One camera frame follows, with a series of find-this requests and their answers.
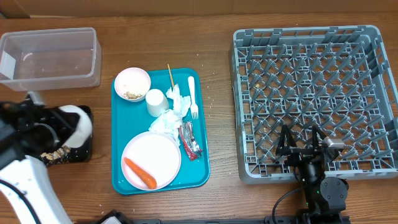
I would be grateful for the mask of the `white plastic fork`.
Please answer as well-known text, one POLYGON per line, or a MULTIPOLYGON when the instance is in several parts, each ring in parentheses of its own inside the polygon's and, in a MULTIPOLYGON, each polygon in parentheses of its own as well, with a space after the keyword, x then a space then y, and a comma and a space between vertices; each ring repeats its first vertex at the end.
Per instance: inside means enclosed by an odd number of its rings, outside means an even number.
POLYGON ((188 87, 190 90, 191 106, 190 111, 193 119, 198 119, 198 106, 196 104, 195 96, 195 79, 192 76, 188 77, 188 87))

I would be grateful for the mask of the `wooden skewer stick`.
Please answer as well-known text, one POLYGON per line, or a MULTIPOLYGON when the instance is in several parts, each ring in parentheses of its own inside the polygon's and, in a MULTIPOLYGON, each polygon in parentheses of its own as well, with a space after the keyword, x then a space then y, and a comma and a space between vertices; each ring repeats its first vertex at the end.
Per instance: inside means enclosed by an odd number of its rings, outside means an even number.
POLYGON ((168 67, 168 71, 169 71, 169 77, 170 77, 171 87, 172 87, 172 90, 174 90, 175 84, 174 84, 174 79, 173 79, 173 76, 172 76, 172 72, 171 72, 169 63, 167 64, 167 67, 168 67))

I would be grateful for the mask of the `white paper cup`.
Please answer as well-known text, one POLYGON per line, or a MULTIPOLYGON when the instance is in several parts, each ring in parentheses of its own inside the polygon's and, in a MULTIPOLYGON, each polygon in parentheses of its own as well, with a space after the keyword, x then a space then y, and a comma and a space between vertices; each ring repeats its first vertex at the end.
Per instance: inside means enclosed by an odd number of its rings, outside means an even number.
POLYGON ((146 93, 146 105, 149 114, 153 117, 159 117, 169 109, 169 102, 159 89, 151 89, 146 93))

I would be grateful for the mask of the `pale green bowl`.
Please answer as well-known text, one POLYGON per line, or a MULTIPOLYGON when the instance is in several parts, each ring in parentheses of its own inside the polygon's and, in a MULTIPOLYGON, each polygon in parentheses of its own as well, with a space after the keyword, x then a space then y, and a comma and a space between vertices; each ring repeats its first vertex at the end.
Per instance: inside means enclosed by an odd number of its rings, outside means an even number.
POLYGON ((88 114, 80 107, 74 105, 65 105, 59 107, 63 112, 76 113, 79 115, 79 120, 73 134, 63 143, 63 146, 70 148, 79 148, 84 145, 86 140, 91 136, 93 131, 93 124, 88 114))

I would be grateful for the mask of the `crumpled white napkin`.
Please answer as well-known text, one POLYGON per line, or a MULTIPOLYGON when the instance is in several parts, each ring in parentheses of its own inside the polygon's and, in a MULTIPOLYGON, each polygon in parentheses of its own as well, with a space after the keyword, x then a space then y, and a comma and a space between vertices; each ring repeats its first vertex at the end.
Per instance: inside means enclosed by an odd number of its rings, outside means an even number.
POLYGON ((178 129, 183 123, 183 118, 186 117, 189 111, 191 98, 180 94, 178 84, 167 90, 166 97, 173 100, 173 108, 162 112, 150 125, 149 131, 164 133, 170 136, 177 143, 177 146, 180 146, 178 129))

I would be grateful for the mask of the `grey dishwasher rack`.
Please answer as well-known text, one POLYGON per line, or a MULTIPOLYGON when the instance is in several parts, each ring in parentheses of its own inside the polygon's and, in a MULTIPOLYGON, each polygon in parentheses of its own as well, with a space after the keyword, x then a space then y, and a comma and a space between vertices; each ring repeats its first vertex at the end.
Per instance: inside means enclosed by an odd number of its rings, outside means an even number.
POLYGON ((314 125, 344 142, 328 176, 397 176, 397 80, 377 27, 240 29, 229 56, 244 183, 294 181, 275 153, 283 125, 298 147, 314 125))

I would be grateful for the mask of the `orange carrot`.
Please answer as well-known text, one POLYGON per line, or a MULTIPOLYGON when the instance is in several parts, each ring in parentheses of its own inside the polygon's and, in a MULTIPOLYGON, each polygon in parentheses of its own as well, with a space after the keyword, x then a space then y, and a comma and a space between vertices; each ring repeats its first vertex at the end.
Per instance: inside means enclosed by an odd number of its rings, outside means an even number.
POLYGON ((129 158, 125 157, 123 160, 126 165, 133 171, 133 173, 135 173, 150 190, 154 190, 157 187, 157 181, 152 175, 150 175, 148 172, 146 172, 143 168, 138 166, 129 158))

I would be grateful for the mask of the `pink bowl with food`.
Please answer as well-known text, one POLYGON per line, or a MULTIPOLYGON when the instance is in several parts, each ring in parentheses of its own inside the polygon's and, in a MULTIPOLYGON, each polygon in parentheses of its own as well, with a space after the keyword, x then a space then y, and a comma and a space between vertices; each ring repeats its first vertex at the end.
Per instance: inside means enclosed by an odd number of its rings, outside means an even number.
POLYGON ((117 95, 130 102, 142 101, 150 86, 149 74, 137 67, 124 69, 114 80, 114 90, 117 95))

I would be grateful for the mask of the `red foil wrapper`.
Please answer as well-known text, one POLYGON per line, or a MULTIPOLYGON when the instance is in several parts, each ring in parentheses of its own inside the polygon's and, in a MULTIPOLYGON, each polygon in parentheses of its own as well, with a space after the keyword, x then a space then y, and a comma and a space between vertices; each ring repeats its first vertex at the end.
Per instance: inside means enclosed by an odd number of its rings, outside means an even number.
POLYGON ((187 121, 186 123, 182 123, 178 129, 178 133, 189 160, 194 161, 201 157, 203 150, 194 137, 192 122, 187 121))

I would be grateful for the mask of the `pink round plate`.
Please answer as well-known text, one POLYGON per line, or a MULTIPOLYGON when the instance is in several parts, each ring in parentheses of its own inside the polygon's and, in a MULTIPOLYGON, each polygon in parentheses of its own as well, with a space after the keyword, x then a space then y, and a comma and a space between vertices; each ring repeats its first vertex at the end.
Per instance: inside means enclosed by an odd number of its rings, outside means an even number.
POLYGON ((125 179, 135 188, 144 191, 160 190, 169 185, 180 171, 182 156, 177 143, 164 133, 147 131, 132 138, 121 156, 121 168, 125 179), (152 175, 157 187, 150 190, 126 165, 127 157, 152 175))

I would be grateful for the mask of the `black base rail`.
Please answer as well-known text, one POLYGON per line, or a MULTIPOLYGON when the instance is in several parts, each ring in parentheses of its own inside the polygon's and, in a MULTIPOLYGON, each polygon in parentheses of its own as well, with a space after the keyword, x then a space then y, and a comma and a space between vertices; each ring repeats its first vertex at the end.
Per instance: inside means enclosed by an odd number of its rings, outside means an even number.
POLYGON ((297 224, 305 223, 305 221, 296 218, 295 216, 278 216, 275 217, 275 222, 271 216, 263 219, 216 219, 216 220, 169 220, 162 221, 160 219, 141 219, 132 220, 123 213, 112 210, 103 218, 97 221, 87 221, 85 223, 128 223, 128 224, 297 224))

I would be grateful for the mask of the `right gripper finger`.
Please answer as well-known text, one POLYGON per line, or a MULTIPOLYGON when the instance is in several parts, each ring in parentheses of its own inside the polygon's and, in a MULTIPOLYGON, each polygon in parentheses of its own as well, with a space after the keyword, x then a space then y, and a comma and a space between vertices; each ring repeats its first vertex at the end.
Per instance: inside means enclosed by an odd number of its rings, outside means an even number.
POLYGON ((290 149, 291 147, 297 147, 296 142, 289 127, 286 124, 283 124, 277 149, 290 149))
POLYGON ((324 140, 326 138, 326 134, 317 125, 313 125, 312 126, 312 146, 313 146, 313 149, 319 149, 320 148, 318 137, 320 137, 321 140, 324 140))

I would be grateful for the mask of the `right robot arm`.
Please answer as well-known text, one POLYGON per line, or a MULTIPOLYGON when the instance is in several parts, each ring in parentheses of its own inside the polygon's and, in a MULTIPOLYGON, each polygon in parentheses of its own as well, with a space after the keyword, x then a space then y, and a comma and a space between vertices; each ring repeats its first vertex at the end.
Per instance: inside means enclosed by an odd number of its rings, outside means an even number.
POLYGON ((278 156, 286 157, 284 164, 298 171, 294 176, 301 186, 281 196, 272 209, 272 222, 287 221, 296 224, 310 223, 349 223, 349 217, 342 217, 346 209, 349 185, 346 180, 327 177, 326 166, 334 161, 343 151, 341 139, 330 138, 317 125, 312 126, 311 146, 298 147, 293 135, 285 124, 282 126, 276 149, 278 156), (297 210, 296 215, 277 217, 278 204, 289 195, 303 191, 306 208, 297 210))

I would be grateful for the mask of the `clear plastic bin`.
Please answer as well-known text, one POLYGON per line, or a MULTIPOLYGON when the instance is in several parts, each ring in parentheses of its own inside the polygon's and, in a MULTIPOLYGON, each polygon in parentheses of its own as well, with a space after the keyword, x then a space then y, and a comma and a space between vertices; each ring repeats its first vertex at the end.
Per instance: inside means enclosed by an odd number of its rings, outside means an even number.
POLYGON ((7 32, 1 83, 14 91, 98 86, 101 46, 92 27, 7 32))

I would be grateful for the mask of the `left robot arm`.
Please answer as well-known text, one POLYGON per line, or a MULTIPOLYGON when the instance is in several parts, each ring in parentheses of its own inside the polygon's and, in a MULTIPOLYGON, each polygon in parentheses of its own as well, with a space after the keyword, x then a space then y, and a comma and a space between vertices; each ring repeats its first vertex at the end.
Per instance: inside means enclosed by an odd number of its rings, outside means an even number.
POLYGON ((92 127, 77 106, 46 108, 31 98, 1 103, 1 192, 21 223, 71 223, 41 155, 70 143, 81 124, 92 127))

